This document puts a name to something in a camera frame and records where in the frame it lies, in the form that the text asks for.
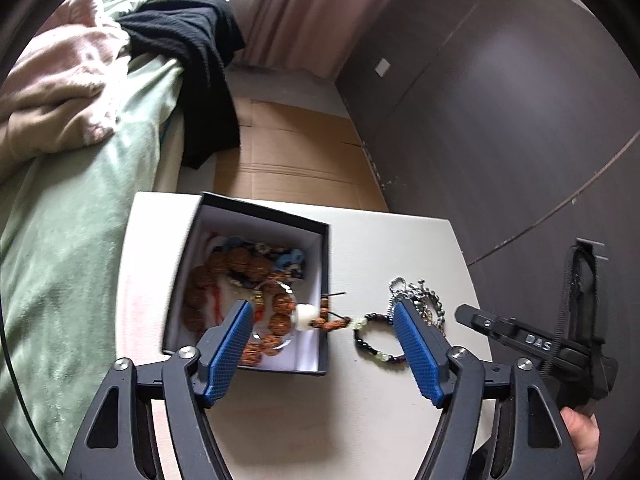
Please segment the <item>right human hand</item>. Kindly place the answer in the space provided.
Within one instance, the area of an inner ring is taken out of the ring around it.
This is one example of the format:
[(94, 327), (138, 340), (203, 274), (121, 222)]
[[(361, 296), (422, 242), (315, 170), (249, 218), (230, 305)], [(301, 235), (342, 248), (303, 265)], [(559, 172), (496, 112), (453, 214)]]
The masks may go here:
[(587, 416), (571, 408), (562, 408), (560, 414), (573, 442), (582, 475), (589, 479), (596, 466), (600, 444), (596, 415)]

